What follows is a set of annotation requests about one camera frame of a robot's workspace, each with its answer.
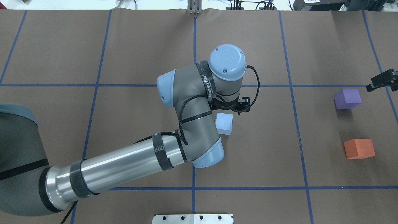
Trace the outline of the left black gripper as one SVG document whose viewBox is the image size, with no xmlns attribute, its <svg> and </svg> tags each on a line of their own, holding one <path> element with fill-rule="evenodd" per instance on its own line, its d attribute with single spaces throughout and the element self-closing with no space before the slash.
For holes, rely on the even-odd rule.
<svg viewBox="0 0 398 224">
<path fill-rule="evenodd" d="M 216 97 L 210 102 L 211 110 L 230 110 L 238 115 L 244 112 L 249 112 L 251 108 L 250 97 L 246 96 L 239 98 L 239 96 L 228 101 L 226 96 L 216 95 Z"/>
</svg>

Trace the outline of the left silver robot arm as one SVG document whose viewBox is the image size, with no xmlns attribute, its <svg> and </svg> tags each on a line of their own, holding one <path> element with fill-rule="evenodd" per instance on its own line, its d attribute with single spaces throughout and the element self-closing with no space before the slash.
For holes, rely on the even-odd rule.
<svg viewBox="0 0 398 224">
<path fill-rule="evenodd" d="M 224 149 L 213 111 L 250 109 L 250 98 L 240 98 L 248 68 L 243 50 L 222 44 L 208 60 L 159 76 L 160 99 L 175 109 L 177 130 L 65 167 L 49 165 L 31 110 L 1 103 L 1 211 L 50 215 L 80 199 L 186 162 L 195 168 L 217 164 L 224 158 Z"/>
</svg>

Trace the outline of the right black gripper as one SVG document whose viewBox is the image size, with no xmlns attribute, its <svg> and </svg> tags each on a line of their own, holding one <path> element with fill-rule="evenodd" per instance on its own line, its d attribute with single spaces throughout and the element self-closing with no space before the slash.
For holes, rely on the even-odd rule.
<svg viewBox="0 0 398 224">
<path fill-rule="evenodd" d="M 367 92 L 372 92 L 377 88 L 389 86 L 391 91 L 398 90 L 398 72 L 393 69 L 382 72 L 371 78 L 371 84 L 366 86 Z"/>
</svg>

